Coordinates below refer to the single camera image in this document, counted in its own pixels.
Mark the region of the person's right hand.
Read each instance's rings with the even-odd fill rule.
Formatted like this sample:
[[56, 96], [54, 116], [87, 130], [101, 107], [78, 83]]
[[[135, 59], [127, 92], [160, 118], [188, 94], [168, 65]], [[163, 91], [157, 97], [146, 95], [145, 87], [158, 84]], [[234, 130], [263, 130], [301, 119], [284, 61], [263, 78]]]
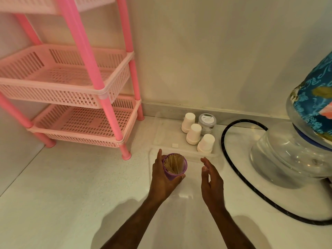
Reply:
[[216, 167], [206, 158], [201, 158], [201, 162], [209, 169], [210, 172], [210, 189], [201, 189], [202, 198], [212, 211], [225, 209], [223, 180]]

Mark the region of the person's left hand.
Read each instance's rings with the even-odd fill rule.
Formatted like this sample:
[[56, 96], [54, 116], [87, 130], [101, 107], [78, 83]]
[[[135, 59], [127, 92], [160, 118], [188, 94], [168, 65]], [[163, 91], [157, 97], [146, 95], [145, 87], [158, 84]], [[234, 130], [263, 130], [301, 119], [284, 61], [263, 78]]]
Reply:
[[174, 180], [170, 181], [162, 171], [155, 171], [155, 162], [152, 166], [152, 180], [148, 199], [161, 205], [177, 188], [181, 181], [185, 178], [185, 174], [177, 176]]

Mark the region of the purple plastic cup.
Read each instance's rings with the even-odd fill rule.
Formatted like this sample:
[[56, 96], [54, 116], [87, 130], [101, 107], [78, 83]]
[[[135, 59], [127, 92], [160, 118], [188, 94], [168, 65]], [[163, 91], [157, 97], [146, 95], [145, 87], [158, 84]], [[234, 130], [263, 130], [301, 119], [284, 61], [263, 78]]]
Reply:
[[179, 174], [179, 175], [174, 175], [174, 174], [171, 174], [171, 173], [167, 172], [164, 166], [163, 166], [163, 169], [164, 169], [164, 173], [165, 173], [165, 175], [167, 176], [167, 178], [168, 178], [170, 181], [172, 181], [172, 180], [174, 180], [177, 176], [183, 175], [183, 174], [186, 172], [187, 167], [188, 167], [188, 163], [187, 163], [187, 160], [185, 159], [185, 167], [184, 167], [184, 171], [183, 171], [181, 174]]

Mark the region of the person's left forearm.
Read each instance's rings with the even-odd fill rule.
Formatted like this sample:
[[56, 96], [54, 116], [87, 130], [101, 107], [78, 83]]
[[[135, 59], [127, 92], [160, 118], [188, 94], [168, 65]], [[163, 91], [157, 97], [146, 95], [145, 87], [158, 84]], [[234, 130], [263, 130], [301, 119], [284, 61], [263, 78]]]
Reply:
[[165, 198], [147, 197], [101, 249], [137, 249], [152, 218], [164, 201]]

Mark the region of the person's right forearm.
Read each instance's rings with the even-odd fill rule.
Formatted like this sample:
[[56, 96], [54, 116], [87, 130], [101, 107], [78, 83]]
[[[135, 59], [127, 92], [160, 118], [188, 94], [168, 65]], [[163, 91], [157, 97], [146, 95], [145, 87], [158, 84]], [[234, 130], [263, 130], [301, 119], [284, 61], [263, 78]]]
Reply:
[[209, 205], [208, 209], [218, 226], [227, 249], [256, 249], [225, 207]]

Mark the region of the bundle of wooden toothpicks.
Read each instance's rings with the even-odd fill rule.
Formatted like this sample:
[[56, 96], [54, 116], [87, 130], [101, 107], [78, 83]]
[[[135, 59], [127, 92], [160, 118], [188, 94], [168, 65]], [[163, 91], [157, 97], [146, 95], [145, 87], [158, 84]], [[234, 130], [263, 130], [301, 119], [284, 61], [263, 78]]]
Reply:
[[181, 154], [170, 154], [165, 157], [163, 165], [167, 172], [179, 175], [184, 171], [185, 158]]

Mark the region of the clear plastic tray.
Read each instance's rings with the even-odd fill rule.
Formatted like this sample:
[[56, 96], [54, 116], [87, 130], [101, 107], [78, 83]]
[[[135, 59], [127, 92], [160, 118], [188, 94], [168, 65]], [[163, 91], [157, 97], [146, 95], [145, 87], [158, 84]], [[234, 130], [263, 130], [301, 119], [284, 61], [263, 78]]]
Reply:
[[220, 144], [214, 133], [215, 142], [212, 152], [210, 154], [198, 152], [197, 146], [187, 143], [186, 134], [181, 130], [181, 124], [182, 121], [180, 120], [155, 118], [153, 124], [155, 137], [148, 156], [150, 180], [152, 179], [152, 165], [159, 149], [162, 149], [163, 155], [179, 153], [187, 161], [186, 177], [172, 195], [185, 198], [201, 197], [201, 168], [203, 166], [201, 158], [206, 157], [215, 166], [220, 164], [223, 167]]

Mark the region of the clear jar with grey lid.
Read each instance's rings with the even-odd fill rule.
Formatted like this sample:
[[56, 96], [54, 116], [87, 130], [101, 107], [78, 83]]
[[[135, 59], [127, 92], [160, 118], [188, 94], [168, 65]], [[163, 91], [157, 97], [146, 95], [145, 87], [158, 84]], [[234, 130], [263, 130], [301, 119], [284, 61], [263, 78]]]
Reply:
[[202, 127], [201, 135], [211, 134], [216, 123], [216, 118], [212, 114], [201, 114], [198, 119], [198, 124]]

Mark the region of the clear water bottle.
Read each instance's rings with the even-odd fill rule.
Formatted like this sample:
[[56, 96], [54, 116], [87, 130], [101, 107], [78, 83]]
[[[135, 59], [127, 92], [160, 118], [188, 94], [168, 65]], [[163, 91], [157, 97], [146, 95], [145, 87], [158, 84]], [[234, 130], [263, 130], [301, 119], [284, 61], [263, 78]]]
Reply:
[[332, 98], [319, 95], [321, 87], [301, 83], [286, 101], [286, 111], [296, 132], [310, 144], [332, 152]]

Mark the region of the pink plastic basket rack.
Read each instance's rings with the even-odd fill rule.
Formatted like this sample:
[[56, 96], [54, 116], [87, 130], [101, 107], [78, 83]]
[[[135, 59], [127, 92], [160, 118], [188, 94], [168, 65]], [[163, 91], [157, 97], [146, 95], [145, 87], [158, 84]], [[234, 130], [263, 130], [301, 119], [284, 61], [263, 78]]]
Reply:
[[[80, 12], [117, 2], [125, 50], [90, 45]], [[144, 120], [126, 0], [0, 0], [33, 42], [0, 59], [0, 108], [48, 148], [55, 140], [119, 148]], [[26, 14], [61, 15], [75, 46], [44, 44]]]

